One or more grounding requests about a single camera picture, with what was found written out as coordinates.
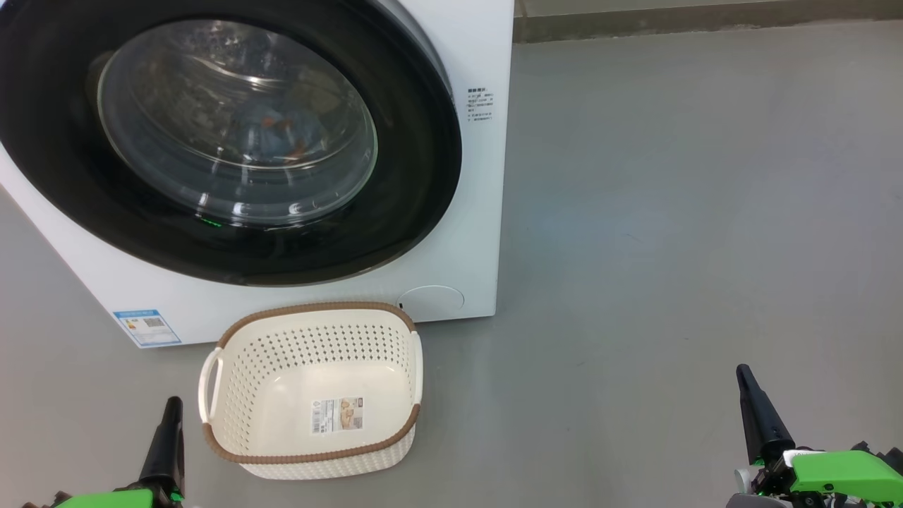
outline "laundry basket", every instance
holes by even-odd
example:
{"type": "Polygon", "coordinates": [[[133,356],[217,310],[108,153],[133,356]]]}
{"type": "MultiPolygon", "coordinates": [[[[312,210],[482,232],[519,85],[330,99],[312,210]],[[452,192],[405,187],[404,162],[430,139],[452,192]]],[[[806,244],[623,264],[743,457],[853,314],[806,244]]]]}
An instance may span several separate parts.
{"type": "Polygon", "coordinates": [[[393,306],[275,309],[232,325],[207,357],[200,420],[217,455],[263,478],[361,475],[410,449],[423,379],[414,322],[393,306]]]}

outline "round glass door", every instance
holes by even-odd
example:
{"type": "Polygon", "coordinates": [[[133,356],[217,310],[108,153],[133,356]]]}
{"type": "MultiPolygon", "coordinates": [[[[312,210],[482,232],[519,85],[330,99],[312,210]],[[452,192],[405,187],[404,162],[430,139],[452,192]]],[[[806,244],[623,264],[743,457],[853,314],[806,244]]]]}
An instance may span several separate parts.
{"type": "Polygon", "coordinates": [[[142,180],[213,223],[270,230],[336,211],[377,161],[364,100],[321,56],[248,24],[190,20],[107,62],[98,114],[142,180]]]}

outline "baseboard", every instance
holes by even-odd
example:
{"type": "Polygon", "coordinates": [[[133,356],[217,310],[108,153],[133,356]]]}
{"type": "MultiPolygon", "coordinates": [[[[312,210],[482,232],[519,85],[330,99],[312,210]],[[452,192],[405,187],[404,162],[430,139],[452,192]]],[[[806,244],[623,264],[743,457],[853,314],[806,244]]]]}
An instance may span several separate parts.
{"type": "Polygon", "coordinates": [[[773,0],[606,13],[522,16],[514,42],[550,42],[652,33],[714,32],[825,21],[903,19],[901,0],[773,0]]]}

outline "white washing machine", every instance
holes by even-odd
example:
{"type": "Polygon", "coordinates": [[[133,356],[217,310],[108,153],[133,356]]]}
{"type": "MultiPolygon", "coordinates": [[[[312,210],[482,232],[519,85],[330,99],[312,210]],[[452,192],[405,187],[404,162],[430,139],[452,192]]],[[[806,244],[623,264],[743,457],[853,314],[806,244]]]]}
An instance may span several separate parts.
{"type": "Polygon", "coordinates": [[[140,347],[321,301],[493,315],[512,17],[6,2],[0,183],[140,347]]]}

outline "gray floor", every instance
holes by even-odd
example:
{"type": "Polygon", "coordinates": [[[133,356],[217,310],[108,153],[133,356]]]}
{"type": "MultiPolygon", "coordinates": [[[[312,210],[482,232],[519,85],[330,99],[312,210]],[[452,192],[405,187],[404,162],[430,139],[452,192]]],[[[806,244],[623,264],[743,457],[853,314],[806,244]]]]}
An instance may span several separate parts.
{"type": "Polygon", "coordinates": [[[800,444],[903,446],[903,23],[518,47],[498,315],[423,326],[410,455],[336,481],[208,450],[208,347],[138,351],[0,196],[0,492],[137,474],[187,507],[721,506],[748,362],[800,444]]]}

